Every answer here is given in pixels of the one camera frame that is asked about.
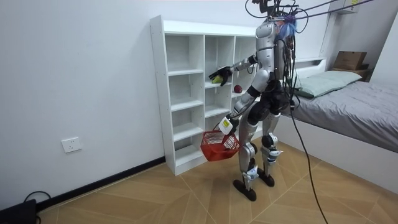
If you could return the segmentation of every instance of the plastic basket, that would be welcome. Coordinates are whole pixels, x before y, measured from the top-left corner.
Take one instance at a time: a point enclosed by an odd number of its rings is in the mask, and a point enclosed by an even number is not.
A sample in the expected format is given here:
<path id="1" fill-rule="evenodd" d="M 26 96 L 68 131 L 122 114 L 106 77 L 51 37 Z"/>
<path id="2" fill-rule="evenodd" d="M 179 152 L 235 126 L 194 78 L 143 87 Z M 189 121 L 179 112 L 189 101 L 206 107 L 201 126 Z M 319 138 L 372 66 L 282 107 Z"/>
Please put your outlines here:
<path id="1" fill-rule="evenodd" d="M 235 134 L 225 136 L 220 130 L 205 131 L 200 148 L 208 161 L 220 161 L 233 157 L 240 149 Z"/>

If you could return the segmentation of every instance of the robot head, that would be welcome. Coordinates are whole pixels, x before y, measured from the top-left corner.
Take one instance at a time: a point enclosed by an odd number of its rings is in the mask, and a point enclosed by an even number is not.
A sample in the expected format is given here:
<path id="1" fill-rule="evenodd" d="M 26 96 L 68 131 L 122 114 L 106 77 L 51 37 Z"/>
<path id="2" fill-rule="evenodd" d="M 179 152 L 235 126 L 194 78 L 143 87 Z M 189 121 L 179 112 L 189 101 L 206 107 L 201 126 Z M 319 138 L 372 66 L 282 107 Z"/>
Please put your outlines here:
<path id="1" fill-rule="evenodd" d="M 278 5 L 279 7 L 298 7 L 299 6 L 299 5 L 295 5 L 295 4 L 293 6 L 291 6 L 291 5 L 280 6 L 279 4 L 280 4 L 281 0 L 273 0 L 274 5 L 268 6 L 268 2 L 271 2 L 271 1 L 272 0 L 252 0 L 251 2 L 253 4 L 258 4 L 260 6 L 261 13 L 266 12 L 268 16 L 272 16 L 272 17 L 276 16 L 275 15 L 275 5 Z"/>

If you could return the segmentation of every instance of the wooden floor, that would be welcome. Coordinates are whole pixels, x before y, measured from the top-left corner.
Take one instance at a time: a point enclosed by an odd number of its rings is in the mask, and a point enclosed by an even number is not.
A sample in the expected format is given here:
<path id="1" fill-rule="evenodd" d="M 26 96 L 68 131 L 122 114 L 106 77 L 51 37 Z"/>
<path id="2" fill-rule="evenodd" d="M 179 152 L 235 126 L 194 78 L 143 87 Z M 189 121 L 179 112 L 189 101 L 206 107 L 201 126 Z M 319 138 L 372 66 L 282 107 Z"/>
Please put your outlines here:
<path id="1" fill-rule="evenodd" d="M 232 186 L 238 157 L 207 162 L 174 176 L 166 165 L 40 214 L 43 224 L 290 224 L 323 223 L 305 154 L 281 144 L 276 185 L 257 179 L 257 201 Z M 398 196 L 312 157 L 318 198 L 330 224 L 398 223 Z"/>

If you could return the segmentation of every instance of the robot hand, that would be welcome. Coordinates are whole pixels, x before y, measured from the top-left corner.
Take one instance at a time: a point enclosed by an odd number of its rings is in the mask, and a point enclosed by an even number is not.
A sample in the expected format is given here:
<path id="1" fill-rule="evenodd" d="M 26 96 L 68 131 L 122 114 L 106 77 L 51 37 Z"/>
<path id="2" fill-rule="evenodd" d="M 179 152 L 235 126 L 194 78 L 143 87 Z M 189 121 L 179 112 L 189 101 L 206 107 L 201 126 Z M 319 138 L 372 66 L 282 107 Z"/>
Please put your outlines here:
<path id="1" fill-rule="evenodd" d="M 238 125 L 239 125 L 239 120 L 233 119 L 231 118 L 230 114 L 227 114 L 218 124 L 218 127 L 223 134 L 232 135 L 233 133 L 235 133 Z"/>
<path id="2" fill-rule="evenodd" d="M 228 81 L 228 77 L 232 75 L 231 67 L 229 66 L 222 67 L 218 69 L 217 72 L 209 75 L 209 78 L 211 80 L 214 80 L 218 75 L 223 79 L 220 86 L 225 85 L 225 83 Z"/>

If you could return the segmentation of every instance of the small red ball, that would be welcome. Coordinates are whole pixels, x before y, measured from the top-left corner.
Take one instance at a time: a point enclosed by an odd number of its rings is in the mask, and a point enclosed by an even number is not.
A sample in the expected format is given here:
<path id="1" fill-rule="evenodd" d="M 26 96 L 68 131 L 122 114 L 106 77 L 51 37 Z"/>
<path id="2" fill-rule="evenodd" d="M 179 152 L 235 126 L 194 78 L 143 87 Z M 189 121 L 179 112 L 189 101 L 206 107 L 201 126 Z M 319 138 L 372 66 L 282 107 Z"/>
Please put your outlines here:
<path id="1" fill-rule="evenodd" d="M 240 85 L 236 85 L 234 87 L 234 92 L 235 93 L 242 93 L 242 91 L 243 91 L 243 89 L 242 89 L 242 87 Z"/>

